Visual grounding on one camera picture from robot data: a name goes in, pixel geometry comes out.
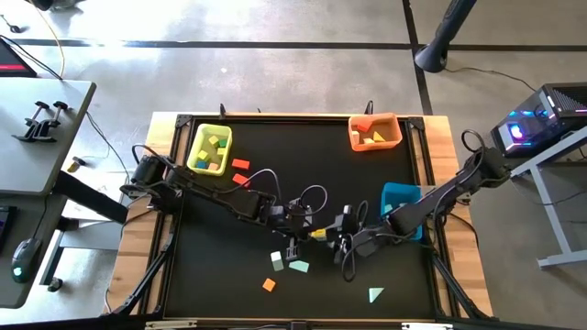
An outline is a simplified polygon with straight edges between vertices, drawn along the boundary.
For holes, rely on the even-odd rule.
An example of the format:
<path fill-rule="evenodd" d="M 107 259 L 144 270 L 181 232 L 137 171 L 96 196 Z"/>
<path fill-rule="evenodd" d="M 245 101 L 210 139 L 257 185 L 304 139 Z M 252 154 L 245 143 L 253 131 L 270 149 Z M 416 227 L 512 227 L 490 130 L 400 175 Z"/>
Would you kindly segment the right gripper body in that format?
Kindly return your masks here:
<path fill-rule="evenodd" d="M 360 204 L 357 208 L 354 208 L 351 204 L 343 207 L 340 247 L 344 253 L 347 253 L 352 248 L 352 237 L 365 226 L 368 212 L 369 206 L 367 204 Z"/>

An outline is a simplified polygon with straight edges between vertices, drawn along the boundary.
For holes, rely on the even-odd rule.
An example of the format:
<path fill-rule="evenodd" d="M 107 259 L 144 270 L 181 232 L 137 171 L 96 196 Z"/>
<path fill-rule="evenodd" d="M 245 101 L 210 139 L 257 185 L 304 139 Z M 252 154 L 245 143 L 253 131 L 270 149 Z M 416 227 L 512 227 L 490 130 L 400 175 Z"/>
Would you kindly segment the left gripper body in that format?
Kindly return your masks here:
<path fill-rule="evenodd" d="M 313 229 L 308 217 L 307 211 L 297 205 L 272 206 L 269 212 L 269 229 L 286 237 L 307 240 Z"/>

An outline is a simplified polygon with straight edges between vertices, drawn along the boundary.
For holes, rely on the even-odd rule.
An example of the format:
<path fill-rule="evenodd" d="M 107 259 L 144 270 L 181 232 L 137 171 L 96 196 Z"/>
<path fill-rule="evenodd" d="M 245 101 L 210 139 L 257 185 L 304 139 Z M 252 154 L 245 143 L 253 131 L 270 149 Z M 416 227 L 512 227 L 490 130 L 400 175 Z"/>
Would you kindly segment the orange plastic bin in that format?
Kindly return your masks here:
<path fill-rule="evenodd" d="M 357 129 L 357 124 L 361 121 L 371 121 L 372 125 L 367 133 L 361 132 Z M 353 144 L 351 132 L 358 131 L 360 133 L 360 143 Z M 373 133 L 377 131 L 383 136 L 385 142 L 375 142 L 372 144 L 365 144 L 364 138 L 372 138 Z M 403 134 L 399 126 L 398 117 L 394 113 L 383 113 L 378 115 L 355 115 L 348 120 L 349 143 L 353 151 L 366 152 L 380 149 L 393 149 L 399 145 L 403 140 Z"/>

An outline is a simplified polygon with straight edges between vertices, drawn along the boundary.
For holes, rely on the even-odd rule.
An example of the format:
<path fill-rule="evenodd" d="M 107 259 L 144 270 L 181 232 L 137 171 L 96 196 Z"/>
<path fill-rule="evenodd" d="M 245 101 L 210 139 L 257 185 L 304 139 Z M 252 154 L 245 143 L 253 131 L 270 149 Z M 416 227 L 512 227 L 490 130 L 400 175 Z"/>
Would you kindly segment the black floor stand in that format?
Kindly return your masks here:
<path fill-rule="evenodd" d="M 425 72 L 446 68 L 451 41 L 456 37 L 477 0 L 451 0 L 434 38 L 415 55 L 415 64 Z"/>

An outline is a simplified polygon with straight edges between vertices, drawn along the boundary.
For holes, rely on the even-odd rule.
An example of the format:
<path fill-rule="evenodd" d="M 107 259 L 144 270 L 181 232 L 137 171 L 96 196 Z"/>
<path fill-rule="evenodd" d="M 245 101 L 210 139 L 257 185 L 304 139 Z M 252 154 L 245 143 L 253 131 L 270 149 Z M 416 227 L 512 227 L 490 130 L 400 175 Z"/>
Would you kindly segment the grey desk base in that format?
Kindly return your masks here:
<path fill-rule="evenodd" d="M 66 248 L 118 251 L 122 225 L 114 221 L 86 221 L 63 217 L 58 223 L 56 242 L 48 250 L 49 260 L 39 284 L 49 292 L 58 291 L 63 280 L 55 271 Z"/>

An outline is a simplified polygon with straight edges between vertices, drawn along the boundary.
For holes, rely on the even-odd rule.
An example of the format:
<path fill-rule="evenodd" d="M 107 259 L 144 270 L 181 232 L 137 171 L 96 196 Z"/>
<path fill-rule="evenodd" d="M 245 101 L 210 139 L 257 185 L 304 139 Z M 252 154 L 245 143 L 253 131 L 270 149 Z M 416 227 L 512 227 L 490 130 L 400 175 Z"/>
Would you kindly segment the black desk foot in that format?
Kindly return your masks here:
<path fill-rule="evenodd" d="M 127 220 L 127 208 L 125 206 L 91 188 L 65 171 L 61 170 L 59 172 L 52 191 L 119 224 L 124 224 Z"/>

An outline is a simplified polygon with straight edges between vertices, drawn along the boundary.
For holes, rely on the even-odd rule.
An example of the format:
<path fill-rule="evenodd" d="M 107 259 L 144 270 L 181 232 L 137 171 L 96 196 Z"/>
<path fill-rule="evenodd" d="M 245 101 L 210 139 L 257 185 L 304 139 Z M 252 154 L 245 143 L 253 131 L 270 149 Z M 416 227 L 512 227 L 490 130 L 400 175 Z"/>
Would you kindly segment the computer tower with lights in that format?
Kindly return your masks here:
<path fill-rule="evenodd" d="M 508 159 L 530 158 L 587 126 L 587 82 L 545 83 L 491 131 Z"/>

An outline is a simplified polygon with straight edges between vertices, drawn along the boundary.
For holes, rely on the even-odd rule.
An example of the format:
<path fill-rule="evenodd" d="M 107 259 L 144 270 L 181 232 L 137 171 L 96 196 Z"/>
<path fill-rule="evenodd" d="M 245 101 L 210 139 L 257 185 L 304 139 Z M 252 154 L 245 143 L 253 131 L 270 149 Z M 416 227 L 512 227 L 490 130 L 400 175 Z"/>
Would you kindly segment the dark grey desk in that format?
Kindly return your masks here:
<path fill-rule="evenodd" d="M 48 250 L 53 232 L 61 219 L 66 198 L 61 195 L 0 195 L 0 205 L 15 206 L 14 222 L 9 226 L 6 241 L 0 244 L 0 308 L 17 309 L 27 300 L 35 278 L 42 273 L 41 262 Z M 26 283 L 12 277 L 11 263 L 21 241 L 34 237 L 41 241 L 38 256 Z"/>

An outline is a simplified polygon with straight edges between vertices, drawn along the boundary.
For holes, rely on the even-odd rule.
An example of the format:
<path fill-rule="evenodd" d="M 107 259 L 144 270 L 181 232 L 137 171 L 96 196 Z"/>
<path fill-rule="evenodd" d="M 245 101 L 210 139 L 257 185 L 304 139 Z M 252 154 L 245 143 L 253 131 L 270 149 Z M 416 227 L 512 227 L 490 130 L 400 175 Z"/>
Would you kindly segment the black computer mouse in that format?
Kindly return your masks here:
<path fill-rule="evenodd" d="M 11 275 L 16 283 L 28 282 L 33 274 L 42 245 L 40 239 L 31 237 L 20 242 L 11 262 Z"/>

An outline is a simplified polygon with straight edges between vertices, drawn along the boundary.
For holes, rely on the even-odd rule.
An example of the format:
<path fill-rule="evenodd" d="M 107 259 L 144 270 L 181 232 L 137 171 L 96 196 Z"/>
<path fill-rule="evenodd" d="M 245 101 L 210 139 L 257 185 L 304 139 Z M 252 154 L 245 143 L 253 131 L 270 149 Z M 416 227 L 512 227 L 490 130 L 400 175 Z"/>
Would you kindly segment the black table clamp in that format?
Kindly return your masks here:
<path fill-rule="evenodd" d="M 67 111 L 69 106 L 62 101 L 56 101 L 53 106 L 56 108 L 56 113 L 52 119 L 43 120 L 38 124 L 37 130 L 33 135 L 34 141 L 47 143 L 56 142 L 56 139 L 49 135 L 50 129 L 56 128 L 61 124 L 59 121 L 59 115 L 61 114 L 61 111 Z"/>
<path fill-rule="evenodd" d="M 37 101 L 35 103 L 35 105 L 38 107 L 37 110 L 35 111 L 35 113 L 32 115 L 32 117 L 27 117 L 25 119 L 26 121 L 26 126 L 28 127 L 27 132 L 23 135 L 23 136 L 17 136 L 17 135 L 13 135 L 13 138 L 22 141 L 22 142 L 35 142 L 35 133 L 38 129 L 38 125 L 39 122 L 37 121 L 37 116 L 39 115 L 39 113 L 42 110 L 48 110 L 50 107 L 42 102 L 42 101 Z"/>

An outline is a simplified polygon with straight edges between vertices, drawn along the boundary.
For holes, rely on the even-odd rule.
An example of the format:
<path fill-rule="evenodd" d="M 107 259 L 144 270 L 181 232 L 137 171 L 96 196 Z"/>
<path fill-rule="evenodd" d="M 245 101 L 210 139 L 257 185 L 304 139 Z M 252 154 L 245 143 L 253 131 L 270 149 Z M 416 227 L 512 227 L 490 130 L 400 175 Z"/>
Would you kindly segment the grey table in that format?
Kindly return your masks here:
<path fill-rule="evenodd" d="M 0 193 L 43 195 L 50 191 L 94 96 L 96 84 L 85 81 L 40 78 L 0 78 Z M 53 104 L 69 106 L 61 111 L 61 124 L 49 135 L 56 142 L 22 142 L 25 119 L 42 101 L 50 108 L 37 116 L 40 123 L 52 119 Z"/>

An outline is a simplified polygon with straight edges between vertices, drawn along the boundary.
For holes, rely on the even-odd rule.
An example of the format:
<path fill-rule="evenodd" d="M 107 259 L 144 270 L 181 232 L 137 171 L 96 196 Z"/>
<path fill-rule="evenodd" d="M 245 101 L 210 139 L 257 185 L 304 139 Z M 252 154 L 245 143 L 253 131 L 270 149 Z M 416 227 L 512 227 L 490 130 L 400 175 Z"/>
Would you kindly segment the black keyboard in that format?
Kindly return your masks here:
<path fill-rule="evenodd" d="M 0 252 L 6 244 L 15 223 L 18 208 L 12 205 L 0 205 Z"/>

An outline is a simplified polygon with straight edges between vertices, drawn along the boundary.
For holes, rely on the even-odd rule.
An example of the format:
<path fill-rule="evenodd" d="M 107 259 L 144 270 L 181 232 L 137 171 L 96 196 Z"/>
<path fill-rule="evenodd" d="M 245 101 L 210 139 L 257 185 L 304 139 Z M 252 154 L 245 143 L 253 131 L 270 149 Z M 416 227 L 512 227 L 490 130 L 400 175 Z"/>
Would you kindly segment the person's shoe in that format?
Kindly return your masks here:
<path fill-rule="evenodd" d="M 26 0 L 40 11 L 64 10 L 76 6 L 84 0 Z"/>

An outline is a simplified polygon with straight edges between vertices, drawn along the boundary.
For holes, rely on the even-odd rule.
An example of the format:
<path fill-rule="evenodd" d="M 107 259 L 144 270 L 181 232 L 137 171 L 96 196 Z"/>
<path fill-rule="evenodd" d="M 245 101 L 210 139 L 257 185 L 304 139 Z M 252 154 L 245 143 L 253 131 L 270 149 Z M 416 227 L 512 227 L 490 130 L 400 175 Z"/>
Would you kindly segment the black laptop with red stripe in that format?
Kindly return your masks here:
<path fill-rule="evenodd" d="M 0 77 L 36 78 L 37 73 L 0 39 Z"/>

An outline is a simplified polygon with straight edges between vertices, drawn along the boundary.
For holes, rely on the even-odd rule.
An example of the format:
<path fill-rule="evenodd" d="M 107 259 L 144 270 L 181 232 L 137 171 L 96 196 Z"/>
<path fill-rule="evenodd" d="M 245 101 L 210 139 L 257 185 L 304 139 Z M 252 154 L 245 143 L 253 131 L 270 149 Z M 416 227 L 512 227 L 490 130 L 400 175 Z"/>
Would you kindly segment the light grey desk frame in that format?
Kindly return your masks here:
<path fill-rule="evenodd" d="M 569 133 L 562 140 L 546 148 L 545 150 L 538 153 L 536 156 L 525 161 L 521 165 L 515 167 L 510 174 L 510 179 L 521 177 L 525 174 L 529 174 L 533 179 L 534 184 L 537 188 L 540 201 L 537 202 L 545 208 L 548 220 L 554 232 L 555 238 L 559 244 L 560 253 L 545 258 L 540 258 L 537 261 L 538 266 L 541 269 L 559 266 L 564 264 L 570 264 L 575 262 L 587 261 L 587 249 L 573 251 L 570 247 L 569 241 L 566 238 L 564 230 L 559 220 L 559 215 L 556 210 L 558 204 L 562 204 L 565 201 L 569 201 L 574 197 L 578 197 L 580 194 L 577 192 L 575 195 L 568 197 L 567 199 L 561 199 L 554 201 L 548 191 L 548 186 L 542 177 L 541 170 L 542 165 L 549 160 L 553 160 L 558 156 L 562 156 L 568 151 L 578 149 L 587 143 L 587 126 Z"/>

